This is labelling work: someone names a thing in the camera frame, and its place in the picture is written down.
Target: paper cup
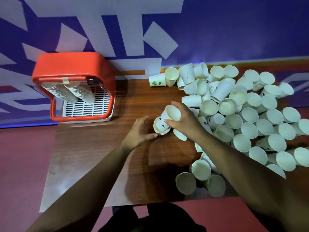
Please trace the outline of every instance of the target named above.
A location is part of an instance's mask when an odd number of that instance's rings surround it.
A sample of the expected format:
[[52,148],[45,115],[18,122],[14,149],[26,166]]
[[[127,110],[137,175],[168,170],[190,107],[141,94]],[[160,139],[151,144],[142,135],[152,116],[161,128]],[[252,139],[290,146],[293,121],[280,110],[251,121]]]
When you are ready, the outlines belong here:
[[240,152],[248,152],[251,148],[251,141],[243,134],[236,134],[232,140],[232,147]]
[[211,167],[212,171],[221,174],[221,172],[217,169],[217,167],[214,165],[214,163],[211,161],[211,159],[207,156],[205,152],[202,153],[200,159],[206,161]]
[[206,93],[207,84],[203,79],[196,80],[184,86],[186,94],[203,95]]
[[276,164],[284,171],[293,171],[296,168],[296,161],[294,157],[285,151],[268,154],[268,162]]
[[279,134],[285,140],[293,140],[296,137],[294,128],[287,123],[282,123],[280,125],[274,126],[273,133]]
[[213,81],[219,81],[222,77],[224,77],[225,72],[224,72],[223,67],[213,66],[211,68],[210,75],[211,75]]
[[195,79],[205,78],[208,76],[208,68],[206,63],[201,62],[193,68]]
[[243,119],[244,122],[255,123],[259,119],[259,114],[256,110],[250,107],[244,108],[240,113],[239,116]]
[[204,160],[196,160],[189,167],[189,172],[198,180],[205,181],[211,175],[211,167]]
[[174,121],[179,121],[180,120],[180,110],[173,106],[173,105],[167,105],[162,112],[161,116],[158,117],[157,121],[157,127],[160,131],[165,131],[169,129],[170,127],[168,126],[167,123],[164,122],[165,119],[170,119]]
[[268,120],[273,125],[282,124],[284,117],[282,113],[276,109],[268,110],[267,112],[260,115],[260,119]]
[[187,107],[201,107],[202,98],[200,95],[189,95],[181,98],[181,102]]
[[219,176],[212,174],[208,180],[201,182],[204,188],[214,197],[222,197],[226,190],[224,179]]
[[281,89],[281,93],[277,96],[277,99],[294,94],[293,87],[291,85],[289,85],[288,83],[281,82],[278,87]]
[[227,125],[219,125],[213,135],[223,142],[230,142],[234,138],[233,130]]
[[204,116],[212,116],[218,112],[218,104],[212,100],[203,101],[200,113]]
[[269,164],[269,165],[266,165],[266,167],[269,168],[270,170],[272,170],[273,172],[275,172],[276,174],[280,175],[284,179],[286,179],[286,174],[284,173],[283,169],[281,167],[279,167],[278,165]]
[[298,147],[296,149],[287,150],[296,160],[296,164],[309,167],[309,150],[307,148]]
[[259,131],[258,136],[268,136],[273,134],[273,125],[265,119],[259,119],[254,123]]
[[238,76],[238,69],[233,65],[227,65],[224,67],[224,79],[226,78],[234,78]]
[[209,127],[211,128],[211,130],[215,130],[219,125],[224,124],[225,122],[225,117],[220,114],[214,114],[213,116],[209,117],[208,123],[209,123]]
[[264,88],[265,85],[271,85],[275,82],[275,77],[269,72],[262,72],[260,79],[253,83],[253,91],[258,91]]
[[161,74],[158,74],[158,75],[150,76],[149,77],[149,84],[150,84],[151,87],[166,86],[165,74],[161,73]]
[[257,113],[262,113],[270,109],[276,109],[277,105],[278,103],[274,97],[265,95],[261,97],[261,105],[254,109],[257,111]]
[[301,119],[300,113],[293,107],[286,107],[281,112],[286,123],[296,123]]
[[185,85],[195,81],[192,63],[180,67],[178,71]]
[[178,79],[176,80],[176,83],[177,83],[177,87],[178,87],[179,90],[184,90],[185,84],[184,84],[181,76],[178,77]]
[[231,129],[240,129],[243,124],[243,120],[239,115],[234,113],[226,116],[224,124],[229,126]]
[[219,82],[218,87],[211,94],[211,99],[220,102],[226,98],[234,89],[235,80],[231,78]]
[[176,137],[178,137],[180,140],[182,141],[186,141],[187,137],[185,135],[183,135],[181,132],[179,132],[176,129],[173,129],[173,133],[175,134]]
[[268,160],[266,152],[260,147],[251,147],[248,156],[262,165],[265,165]]
[[180,173],[175,178],[176,187],[181,194],[191,195],[196,189],[196,180],[191,173]]
[[245,86],[247,90],[250,90],[253,88],[253,82],[245,77],[242,77],[237,81],[237,83],[235,84],[235,88],[240,85]]
[[219,103],[218,110],[222,115],[229,116],[236,112],[237,104],[234,100],[225,98]]
[[301,119],[296,123],[291,124],[298,135],[309,135],[309,120]]
[[261,147],[264,151],[285,151],[286,141],[278,134],[270,134],[257,141],[257,146]]

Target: red floor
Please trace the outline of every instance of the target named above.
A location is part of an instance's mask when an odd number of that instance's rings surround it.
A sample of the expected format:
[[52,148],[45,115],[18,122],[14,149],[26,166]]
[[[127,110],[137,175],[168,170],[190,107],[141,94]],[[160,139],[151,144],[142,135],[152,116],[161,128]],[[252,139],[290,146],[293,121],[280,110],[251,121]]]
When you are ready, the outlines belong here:
[[[39,208],[56,126],[0,130],[0,228],[2,232],[25,231],[40,215]],[[240,197],[177,202],[208,232],[267,231]],[[147,215],[146,206],[135,207]],[[104,208],[93,231],[111,217]]]

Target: human hand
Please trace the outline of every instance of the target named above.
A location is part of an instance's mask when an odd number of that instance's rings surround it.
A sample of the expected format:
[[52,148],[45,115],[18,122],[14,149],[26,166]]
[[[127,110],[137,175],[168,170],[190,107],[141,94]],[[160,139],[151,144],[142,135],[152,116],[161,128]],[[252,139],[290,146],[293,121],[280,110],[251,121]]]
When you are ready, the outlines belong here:
[[153,138],[156,138],[157,134],[143,134],[141,133],[141,130],[143,128],[143,125],[145,121],[147,121],[149,116],[145,116],[143,118],[138,118],[125,139],[122,141],[121,145],[124,148],[129,149],[129,151],[133,151],[135,148],[139,147],[144,141],[151,140]]
[[205,132],[205,129],[200,124],[194,113],[183,103],[171,102],[171,104],[180,110],[181,117],[179,121],[165,119],[164,122],[168,126],[178,130],[189,139],[196,139]]

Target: table surface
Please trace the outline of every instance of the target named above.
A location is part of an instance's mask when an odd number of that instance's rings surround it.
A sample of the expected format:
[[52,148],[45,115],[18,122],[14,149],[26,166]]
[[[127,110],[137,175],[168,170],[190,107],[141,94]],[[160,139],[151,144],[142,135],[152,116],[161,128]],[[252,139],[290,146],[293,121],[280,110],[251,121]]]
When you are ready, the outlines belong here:
[[[40,211],[45,211],[66,190],[102,160],[125,137],[134,121],[149,115],[145,132],[153,132],[153,121],[170,101],[181,101],[184,92],[173,87],[149,87],[147,79],[117,81],[113,120],[89,124],[63,124],[57,128]],[[299,136],[290,147],[304,146],[308,139]],[[172,132],[149,141],[128,157],[105,206],[145,204],[211,197],[203,188],[189,196],[176,189],[175,176],[188,171],[200,158],[194,142],[181,141]],[[287,173],[296,187],[309,193],[309,172],[298,167]],[[237,195],[227,184],[225,196]]]

